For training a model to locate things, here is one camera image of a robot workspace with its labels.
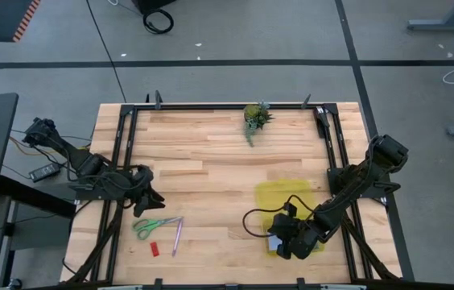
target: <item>small potted plant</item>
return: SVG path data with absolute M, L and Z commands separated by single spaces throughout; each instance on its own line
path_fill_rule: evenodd
M 256 130 L 262 130 L 262 127 L 273 119 L 268 113 L 269 108 L 270 105 L 264 101 L 245 107 L 245 138 L 251 147 L 254 146 L 252 136 L 256 134 Z

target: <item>red object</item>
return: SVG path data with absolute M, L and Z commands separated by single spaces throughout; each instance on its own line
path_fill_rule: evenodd
M 157 242 L 151 242 L 150 247 L 152 248 L 152 255 L 157 257 L 159 255 L 159 249 L 157 248 Z

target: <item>wooden tabletop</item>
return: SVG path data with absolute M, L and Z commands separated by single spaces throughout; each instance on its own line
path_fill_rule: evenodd
M 91 151 L 111 158 L 121 104 L 103 104 L 98 113 Z M 351 164 L 359 164 L 368 146 L 356 102 L 338 103 L 345 144 Z M 266 253 L 266 240 L 248 235 L 241 226 L 243 214 L 256 208 L 254 187 L 269 180 L 309 181 L 315 199 L 329 198 L 324 140 L 318 137 L 310 110 L 271 110 L 275 120 L 265 125 L 250 147 L 242 133 L 242 110 L 142 111 L 138 115 L 131 163 L 149 165 L 153 188 L 166 200 L 165 209 L 148 210 L 142 218 L 184 217 L 179 249 L 171 250 L 177 223 L 159 227 L 139 241 L 130 226 L 136 218 L 123 213 L 114 284 L 294 284 L 349 282 L 341 232 L 325 244 L 324 251 L 299 260 Z M 120 164 L 124 160 L 130 117 L 123 134 Z M 334 126 L 331 126 L 335 138 Z M 336 161 L 341 166 L 339 150 Z M 359 200 L 368 244 L 395 274 L 398 258 L 385 208 L 375 201 Z M 102 202 L 94 201 L 75 218 L 66 263 L 76 270 L 97 241 Z M 260 232 L 257 214 L 248 226 Z M 160 256 L 153 257 L 150 242 Z M 358 274 L 359 250 L 353 242 Z M 101 275 L 109 246 L 102 256 Z M 61 280 L 72 274 L 63 269 Z

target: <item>scissors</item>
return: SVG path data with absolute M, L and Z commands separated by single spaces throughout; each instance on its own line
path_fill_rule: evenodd
M 138 239 L 144 240 L 147 239 L 152 230 L 155 230 L 158 226 L 179 221 L 181 218 L 182 217 L 172 217 L 162 220 L 141 219 L 132 224 L 132 230 L 138 232 Z

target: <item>concrete floor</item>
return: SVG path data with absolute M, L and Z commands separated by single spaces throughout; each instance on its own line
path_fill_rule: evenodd
M 146 32 L 130 11 L 106 0 L 90 2 L 117 61 L 349 58 L 330 0 L 179 0 L 167 7 L 175 30 L 158 36 Z M 408 19 L 441 17 L 453 0 L 343 3 L 361 60 L 454 60 L 454 32 L 405 28 Z M 0 43 L 0 62 L 50 61 L 108 61 L 85 0 L 43 0 L 22 41 Z M 454 125 L 454 85 L 441 82 L 452 69 L 362 68 L 379 132 L 411 150 L 394 181 L 402 184 L 396 200 L 418 281 L 454 283 L 454 138 L 444 132 Z M 118 75 L 128 102 L 142 102 L 156 89 L 166 102 L 301 101 L 308 93 L 312 102 L 360 99 L 353 70 L 343 66 L 119 68 Z M 56 120 L 64 135 L 85 138 L 99 104 L 123 100 L 111 68 L 0 69 L 0 93 L 8 92 L 20 96 L 15 129 L 25 130 L 39 116 Z M 24 174 L 46 163 L 8 147 L 5 164 Z M 2 173 L 29 183 L 7 169 Z M 62 182 L 59 176 L 41 185 Z M 19 218 L 40 214 L 19 209 Z M 17 253 L 13 276 L 26 287 L 58 281 L 67 224 L 57 218 L 22 224 L 18 249 L 34 238 L 46 246 Z M 47 240 L 46 230 L 60 233 L 60 239 Z

